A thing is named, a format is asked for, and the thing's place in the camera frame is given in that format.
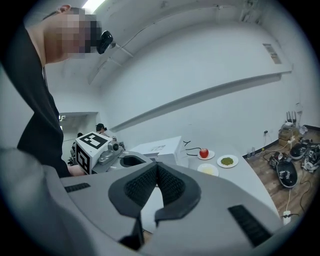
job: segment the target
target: power strip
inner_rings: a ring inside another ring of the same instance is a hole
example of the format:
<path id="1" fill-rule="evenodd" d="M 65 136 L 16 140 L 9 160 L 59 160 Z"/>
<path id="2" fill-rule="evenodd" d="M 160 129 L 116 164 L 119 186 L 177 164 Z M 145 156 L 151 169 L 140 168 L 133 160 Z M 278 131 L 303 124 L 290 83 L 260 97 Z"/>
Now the power strip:
<path id="1" fill-rule="evenodd" d="M 289 210 L 286 210 L 286 211 L 283 212 L 283 216 L 284 216 L 284 217 L 282 217 L 283 225 L 286 225 L 291 221 L 291 216 L 290 217 L 286 217 L 289 214 L 291 214 L 291 211 L 289 211 Z"/>

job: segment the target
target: small white bowl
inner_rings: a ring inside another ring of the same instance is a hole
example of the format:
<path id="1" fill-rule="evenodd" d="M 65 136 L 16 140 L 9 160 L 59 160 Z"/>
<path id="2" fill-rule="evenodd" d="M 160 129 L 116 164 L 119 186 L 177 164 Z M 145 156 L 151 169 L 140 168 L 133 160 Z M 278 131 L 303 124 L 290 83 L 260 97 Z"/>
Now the small white bowl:
<path id="1" fill-rule="evenodd" d="M 219 170 L 217 167 L 215 167 L 214 165 L 210 164 L 210 163 L 203 163 L 200 164 L 197 168 L 197 170 L 199 172 L 202 172 L 204 174 L 209 174 L 212 176 L 219 176 Z"/>

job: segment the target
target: plate of green vegetable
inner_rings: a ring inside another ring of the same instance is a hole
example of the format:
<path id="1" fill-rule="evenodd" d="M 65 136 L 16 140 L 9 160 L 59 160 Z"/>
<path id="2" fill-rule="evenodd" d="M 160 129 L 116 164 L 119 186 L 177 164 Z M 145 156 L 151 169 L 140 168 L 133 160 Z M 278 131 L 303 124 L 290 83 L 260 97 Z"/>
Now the plate of green vegetable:
<path id="1" fill-rule="evenodd" d="M 223 168 L 232 168 L 239 162 L 238 157 L 232 154 L 226 154 L 218 158 L 216 163 Z"/>

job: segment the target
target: white plate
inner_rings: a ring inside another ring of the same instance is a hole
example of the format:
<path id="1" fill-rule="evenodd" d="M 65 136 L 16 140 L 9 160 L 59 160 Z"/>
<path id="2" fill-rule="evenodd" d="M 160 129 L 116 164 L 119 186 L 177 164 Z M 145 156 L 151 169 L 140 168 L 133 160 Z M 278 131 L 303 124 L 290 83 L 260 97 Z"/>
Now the white plate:
<path id="1" fill-rule="evenodd" d="M 213 158 L 214 156 L 215 156 L 215 152 L 213 152 L 212 150 L 209 150 L 209 155 L 206 158 L 201 157 L 200 152 L 198 154 L 198 158 L 201 160 L 208 160 L 208 159 Z"/>
<path id="2" fill-rule="evenodd" d="M 213 176 L 219 176 L 219 170 L 217 167 L 215 167 L 214 165 L 210 164 L 210 163 L 203 163 L 200 164 L 198 166 L 197 169 L 199 172 L 202 172 L 204 174 L 209 174 L 209 175 L 213 175 Z"/>
<path id="3" fill-rule="evenodd" d="M 230 165 L 222 164 L 222 163 L 221 163 L 221 160 L 222 160 L 223 158 L 232 158 L 233 164 L 230 164 Z M 218 160 L 216 161 L 216 163 L 217 163 L 219 166 L 223 167 L 223 168 L 232 168 L 232 167 L 236 166 L 236 165 L 238 164 L 238 162 L 239 162 L 238 157 L 236 157 L 235 155 L 232 155 L 232 154 L 223 155 L 223 156 L 219 157 Z"/>

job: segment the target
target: person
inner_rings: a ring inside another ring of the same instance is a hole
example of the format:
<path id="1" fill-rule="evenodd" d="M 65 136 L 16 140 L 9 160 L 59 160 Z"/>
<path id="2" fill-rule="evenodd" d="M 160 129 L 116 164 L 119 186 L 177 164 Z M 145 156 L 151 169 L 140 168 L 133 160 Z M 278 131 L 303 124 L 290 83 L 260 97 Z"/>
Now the person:
<path id="1" fill-rule="evenodd" d="M 105 131 L 107 130 L 107 128 L 105 128 L 105 126 L 102 124 L 102 123 L 98 123 L 96 126 L 95 126 L 95 130 L 98 134 L 101 134 L 101 135 L 104 135 L 104 136 L 107 136 L 109 137 Z"/>
<path id="2" fill-rule="evenodd" d="M 79 132 L 76 137 L 79 138 L 79 137 L 81 137 L 83 135 L 84 135 L 83 133 Z M 72 147 L 71 147 L 71 150 L 70 150 L 71 158 L 70 158 L 68 164 L 70 164 L 71 166 L 74 166 L 76 164 L 76 147 L 75 147 L 75 143 L 76 142 L 74 142 L 72 144 Z"/>
<path id="3" fill-rule="evenodd" d="M 78 165 L 67 166 L 61 158 L 64 135 L 44 67 L 74 54 L 92 53 L 101 34 L 102 28 L 94 15 L 66 4 L 34 26 L 25 28 L 22 24 L 1 56 L 6 75 L 31 113 L 23 124 L 25 129 L 15 134 L 19 136 L 16 147 L 36 157 L 41 164 L 54 167 L 60 178 L 84 172 Z"/>

